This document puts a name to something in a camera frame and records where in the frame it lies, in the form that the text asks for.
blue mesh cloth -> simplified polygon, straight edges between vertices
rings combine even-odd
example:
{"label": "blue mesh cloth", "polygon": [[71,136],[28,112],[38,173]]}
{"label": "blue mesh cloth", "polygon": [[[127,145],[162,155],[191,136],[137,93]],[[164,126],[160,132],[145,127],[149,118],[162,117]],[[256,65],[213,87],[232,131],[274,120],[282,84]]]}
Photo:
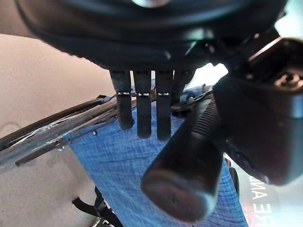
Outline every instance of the blue mesh cloth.
{"label": "blue mesh cloth", "polygon": [[[201,93],[201,88],[193,89],[190,93],[192,92]],[[181,224],[160,211],[140,190],[141,177],[166,144],[157,140],[155,116],[154,102],[152,103],[152,135],[146,140],[138,138],[136,124],[132,129],[122,131],[117,121],[104,127],[94,125],[85,128],[65,139],[73,140],[70,147],[124,227],[192,227],[192,225]],[[136,122],[136,109],[133,110],[133,118]],[[182,119],[172,116],[173,133],[182,122]],[[85,131],[93,130],[98,132],[97,136],[88,133],[77,138]],[[223,162],[215,211],[207,221],[195,227],[246,226],[228,167]]]}

black tube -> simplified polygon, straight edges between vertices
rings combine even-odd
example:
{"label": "black tube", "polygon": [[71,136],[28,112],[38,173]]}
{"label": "black tube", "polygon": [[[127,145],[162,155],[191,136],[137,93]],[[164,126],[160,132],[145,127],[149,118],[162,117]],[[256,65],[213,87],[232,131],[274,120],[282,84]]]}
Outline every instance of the black tube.
{"label": "black tube", "polygon": [[144,174],[142,191],[182,222],[205,220],[217,201],[224,138],[214,101],[200,103]]}

black strap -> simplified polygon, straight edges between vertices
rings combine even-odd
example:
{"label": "black strap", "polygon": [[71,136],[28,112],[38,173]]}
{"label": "black strap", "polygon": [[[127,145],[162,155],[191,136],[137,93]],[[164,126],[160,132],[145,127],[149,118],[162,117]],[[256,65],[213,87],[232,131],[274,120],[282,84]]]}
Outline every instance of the black strap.
{"label": "black strap", "polygon": [[170,129],[170,102],[173,71],[156,71],[157,135],[159,140],[168,140]]}
{"label": "black strap", "polygon": [[137,93],[137,131],[141,138],[152,134],[151,71],[134,71]]}
{"label": "black strap", "polygon": [[84,203],[79,197],[73,200],[72,203],[75,205],[76,208],[87,214],[99,218],[104,218],[115,227],[123,227],[122,223],[120,222],[118,217],[113,213],[112,209],[109,209],[104,203],[102,194],[97,187],[95,187],[95,193],[97,197],[94,206]]}

